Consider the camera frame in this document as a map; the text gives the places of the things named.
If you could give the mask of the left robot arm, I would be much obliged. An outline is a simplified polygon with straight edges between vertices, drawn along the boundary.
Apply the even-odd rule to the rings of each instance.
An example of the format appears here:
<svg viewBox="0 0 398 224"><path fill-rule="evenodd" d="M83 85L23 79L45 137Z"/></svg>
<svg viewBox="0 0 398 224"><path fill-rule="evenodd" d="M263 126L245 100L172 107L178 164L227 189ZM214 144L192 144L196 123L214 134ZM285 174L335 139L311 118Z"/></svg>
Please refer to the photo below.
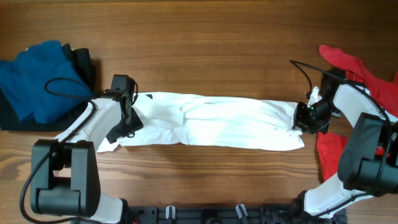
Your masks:
<svg viewBox="0 0 398 224"><path fill-rule="evenodd" d="M127 203L102 193L96 151L103 141L132 138L143 123L132 107L137 83L127 75L114 75L111 87L88 101L83 114L55 139L39 139L32 147L32 170L20 196L20 210L30 222L25 196L40 215L59 222L121 223Z"/></svg>

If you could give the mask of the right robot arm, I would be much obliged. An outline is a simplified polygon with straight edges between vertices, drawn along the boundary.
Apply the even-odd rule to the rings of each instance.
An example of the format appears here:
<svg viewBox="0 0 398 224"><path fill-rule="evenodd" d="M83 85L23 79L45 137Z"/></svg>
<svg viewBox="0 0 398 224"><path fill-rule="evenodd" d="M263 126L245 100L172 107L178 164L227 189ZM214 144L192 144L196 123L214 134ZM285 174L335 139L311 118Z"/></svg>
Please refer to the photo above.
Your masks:
<svg viewBox="0 0 398 224"><path fill-rule="evenodd" d="M353 127L335 174L293 199L289 218L321 222L359 200L397 193L397 120L366 91L333 70L322 72L321 100L300 102L293 126L326 133L333 117L345 115Z"/></svg>

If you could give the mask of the white t-shirt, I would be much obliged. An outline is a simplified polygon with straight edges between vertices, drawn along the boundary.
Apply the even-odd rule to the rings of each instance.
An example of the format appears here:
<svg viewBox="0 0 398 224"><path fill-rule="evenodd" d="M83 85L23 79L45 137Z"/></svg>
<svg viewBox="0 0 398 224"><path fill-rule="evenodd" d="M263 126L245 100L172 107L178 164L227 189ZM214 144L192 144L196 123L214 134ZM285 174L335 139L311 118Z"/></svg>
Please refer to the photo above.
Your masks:
<svg viewBox="0 0 398 224"><path fill-rule="evenodd" d="M296 106L294 102L228 96L140 93L132 107L143 128L112 144L103 140L98 152L118 146L177 143L291 151L304 147L302 132L293 129Z"/></svg>

